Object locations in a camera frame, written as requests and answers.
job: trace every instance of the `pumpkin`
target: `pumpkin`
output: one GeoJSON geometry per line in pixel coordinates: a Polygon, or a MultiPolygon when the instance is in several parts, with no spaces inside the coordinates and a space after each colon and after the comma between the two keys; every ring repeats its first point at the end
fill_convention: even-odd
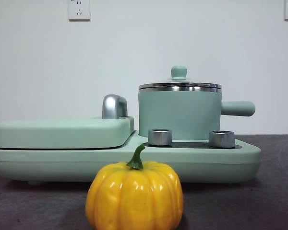
{"type": "Polygon", "coordinates": [[[140,145],[130,162],[103,167],[87,194],[85,214],[96,230],[173,230],[182,217],[178,175],[167,164],[141,162],[140,145]]]}

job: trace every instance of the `pumpkin stem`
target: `pumpkin stem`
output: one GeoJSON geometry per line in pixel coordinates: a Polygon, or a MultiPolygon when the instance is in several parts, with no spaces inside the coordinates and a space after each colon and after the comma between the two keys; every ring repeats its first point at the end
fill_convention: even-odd
{"type": "Polygon", "coordinates": [[[133,169],[142,169],[143,164],[140,158],[140,153],[143,149],[145,149],[145,146],[143,144],[138,146],[134,151],[132,159],[126,165],[133,169]]]}

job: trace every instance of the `pot handle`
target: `pot handle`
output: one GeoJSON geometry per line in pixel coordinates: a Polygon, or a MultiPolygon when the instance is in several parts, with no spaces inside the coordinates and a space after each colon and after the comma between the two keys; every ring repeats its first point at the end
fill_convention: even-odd
{"type": "Polygon", "coordinates": [[[253,102],[222,102],[221,115],[252,116],[255,113],[253,102]]]}

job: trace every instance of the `silver knob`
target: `silver knob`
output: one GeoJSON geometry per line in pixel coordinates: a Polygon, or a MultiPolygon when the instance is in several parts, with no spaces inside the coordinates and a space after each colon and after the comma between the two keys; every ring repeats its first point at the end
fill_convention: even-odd
{"type": "Polygon", "coordinates": [[[235,147],[235,133],[231,131],[211,131],[209,145],[216,148],[230,149],[235,147]]]}
{"type": "Polygon", "coordinates": [[[148,144],[149,145],[171,145],[172,144],[172,131],[169,129],[150,129],[148,131],[148,144]]]}

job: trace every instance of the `dark gray table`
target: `dark gray table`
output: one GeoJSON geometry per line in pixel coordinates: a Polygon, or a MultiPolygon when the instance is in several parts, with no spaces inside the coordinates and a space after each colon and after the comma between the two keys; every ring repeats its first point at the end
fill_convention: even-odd
{"type": "MultiPolygon", "coordinates": [[[[288,230],[288,135],[243,135],[262,149],[255,179],[241,184],[182,184],[179,230],[288,230]]],[[[90,229],[89,183],[30,186],[0,176],[0,230],[90,229]]]]}

